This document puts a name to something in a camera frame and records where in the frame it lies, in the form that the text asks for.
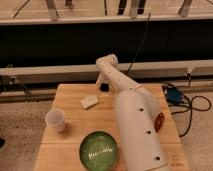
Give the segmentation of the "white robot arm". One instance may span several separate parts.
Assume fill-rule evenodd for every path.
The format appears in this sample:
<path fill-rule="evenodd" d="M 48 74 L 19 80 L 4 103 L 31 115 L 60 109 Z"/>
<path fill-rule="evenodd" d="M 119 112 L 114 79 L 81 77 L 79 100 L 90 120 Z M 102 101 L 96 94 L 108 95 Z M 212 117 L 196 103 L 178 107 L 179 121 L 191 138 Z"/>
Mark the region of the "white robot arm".
<path fill-rule="evenodd" d="M 164 117 L 157 98 L 118 68 L 114 54 L 96 60 L 97 83 L 114 85 L 114 110 L 127 171 L 171 171 L 156 130 Z"/>

